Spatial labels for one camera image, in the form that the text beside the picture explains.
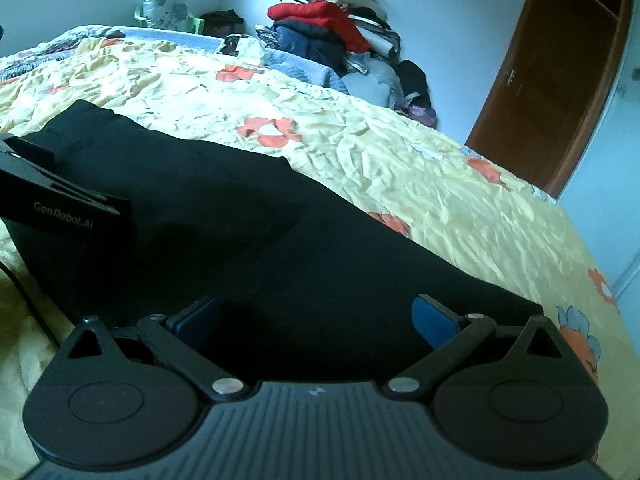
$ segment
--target red jacket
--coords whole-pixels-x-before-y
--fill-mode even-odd
[[[342,9],[331,2],[312,4],[277,4],[267,11],[274,22],[298,20],[299,22],[327,28],[338,34],[349,52],[367,52],[369,43]]]

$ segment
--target black pants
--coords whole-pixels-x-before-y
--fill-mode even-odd
[[[430,347],[412,327],[426,293],[459,314],[524,324],[542,308],[476,280],[284,158],[147,130],[79,101],[26,137],[56,173],[128,198],[138,228],[108,295],[72,240],[10,225],[34,277],[72,321],[111,326],[225,300],[205,354],[245,380],[384,380]]]

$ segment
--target bed sheet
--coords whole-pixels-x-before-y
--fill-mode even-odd
[[[543,192],[389,109],[165,41],[83,40],[73,57],[4,82],[0,131],[37,131],[77,99],[182,139],[286,156],[296,171],[465,272],[542,304],[607,399],[598,464],[616,479],[640,476],[640,358],[606,279]],[[3,225],[0,258],[66,335],[72,327],[38,290]],[[51,357],[0,275],[0,479],[36,462],[21,407]]]

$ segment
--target floral pillow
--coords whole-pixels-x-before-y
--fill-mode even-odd
[[[149,28],[191,32],[187,0],[145,0],[142,8]]]

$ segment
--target orange flower pattern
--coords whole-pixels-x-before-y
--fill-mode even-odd
[[[233,83],[239,79],[251,79],[257,70],[251,68],[245,68],[243,66],[226,65],[224,70],[221,70],[216,74],[216,81],[223,81],[225,83]]]
[[[596,286],[596,290],[600,297],[605,301],[605,303],[609,303],[613,305],[620,313],[620,309],[618,309],[618,304],[616,303],[616,298],[613,296],[613,292],[609,288],[609,283],[607,283],[607,279],[602,275],[602,273],[598,269],[589,269],[588,270],[589,277],[593,282],[593,285]]]
[[[50,86],[49,88],[47,88],[44,93],[47,95],[55,95],[58,92],[60,92],[62,89],[65,89],[66,86]]]
[[[507,191],[511,191],[511,188],[507,186],[500,178],[501,172],[496,170],[488,160],[482,158],[475,158],[474,156],[468,156],[466,163],[485,177],[489,184],[499,184]]]
[[[20,79],[20,76],[18,77],[12,77],[11,79],[5,79],[4,81],[0,81],[0,86],[2,85],[8,85],[13,83],[14,81],[18,81],[18,79]]]
[[[270,124],[276,127],[279,131],[279,136],[260,135],[260,128]],[[258,133],[257,140],[266,148],[282,148],[286,144],[293,140],[294,142],[302,142],[302,136],[294,131],[296,123],[282,117],[281,119],[266,119],[264,117],[249,117],[244,120],[244,126],[236,126],[236,132],[243,137],[249,137],[255,133]]]
[[[378,222],[382,222],[388,228],[393,229],[402,236],[409,236],[409,225],[397,216],[389,213],[367,213],[370,217],[375,218]]]
[[[596,336],[589,334],[589,320],[582,311],[574,306],[569,306],[566,311],[560,306],[556,306],[556,310],[558,311],[558,324],[562,337],[578,356],[593,382],[598,384],[598,361],[602,350]],[[596,463],[597,460],[598,451],[591,458],[593,463]]]
[[[111,46],[111,45],[118,45],[123,43],[124,40],[120,40],[119,38],[110,38],[108,40],[104,40],[101,44],[100,44],[100,48],[104,48],[106,46]]]

